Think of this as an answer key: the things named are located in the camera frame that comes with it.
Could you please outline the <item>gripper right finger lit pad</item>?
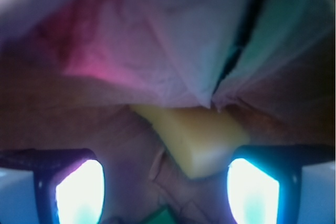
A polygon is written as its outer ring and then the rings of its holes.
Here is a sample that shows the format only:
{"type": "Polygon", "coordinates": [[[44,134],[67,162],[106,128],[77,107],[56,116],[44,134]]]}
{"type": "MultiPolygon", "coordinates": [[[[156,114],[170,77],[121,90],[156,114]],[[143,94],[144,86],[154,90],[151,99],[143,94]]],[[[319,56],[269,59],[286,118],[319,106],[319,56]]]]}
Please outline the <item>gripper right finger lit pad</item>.
{"type": "Polygon", "coordinates": [[[335,223],[335,148],[241,146],[228,166],[227,196],[236,223],[335,223]]]}

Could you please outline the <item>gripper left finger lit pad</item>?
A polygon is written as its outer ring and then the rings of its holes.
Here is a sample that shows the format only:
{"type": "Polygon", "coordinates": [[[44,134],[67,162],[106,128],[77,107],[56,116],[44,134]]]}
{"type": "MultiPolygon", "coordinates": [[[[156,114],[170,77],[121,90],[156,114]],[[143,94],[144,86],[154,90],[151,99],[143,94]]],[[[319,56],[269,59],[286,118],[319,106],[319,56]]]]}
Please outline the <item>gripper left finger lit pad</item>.
{"type": "Polygon", "coordinates": [[[90,149],[1,151],[1,223],[99,223],[104,195],[90,149]]]}

